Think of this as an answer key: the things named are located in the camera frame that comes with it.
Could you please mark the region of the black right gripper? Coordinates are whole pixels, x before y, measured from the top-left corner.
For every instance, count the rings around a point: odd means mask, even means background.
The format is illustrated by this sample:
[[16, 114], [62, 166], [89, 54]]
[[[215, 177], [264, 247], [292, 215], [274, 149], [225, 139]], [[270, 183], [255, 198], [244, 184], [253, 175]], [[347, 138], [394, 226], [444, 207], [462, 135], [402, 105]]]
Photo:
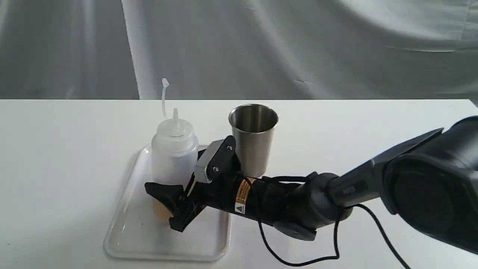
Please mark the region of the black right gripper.
[[184, 232], [203, 209], [211, 207], [223, 212], [258, 221], [256, 194], [262, 191], [262, 180], [246, 178], [240, 168], [212, 183], [193, 180], [184, 192], [184, 185], [145, 183], [146, 193], [153, 198], [153, 211], [159, 219], [169, 219], [170, 228]]

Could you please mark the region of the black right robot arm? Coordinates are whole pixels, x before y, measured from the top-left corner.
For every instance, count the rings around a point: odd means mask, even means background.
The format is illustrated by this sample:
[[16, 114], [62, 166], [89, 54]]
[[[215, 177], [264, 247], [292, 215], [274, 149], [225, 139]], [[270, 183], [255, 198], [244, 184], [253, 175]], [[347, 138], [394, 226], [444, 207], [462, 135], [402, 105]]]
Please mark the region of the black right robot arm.
[[420, 233], [477, 253], [476, 116], [397, 144], [341, 176], [246, 177], [235, 146], [227, 136], [202, 150], [186, 188], [145, 183], [172, 213], [171, 229], [183, 232], [211, 207], [313, 241], [317, 229], [344, 220], [354, 205], [380, 198]]

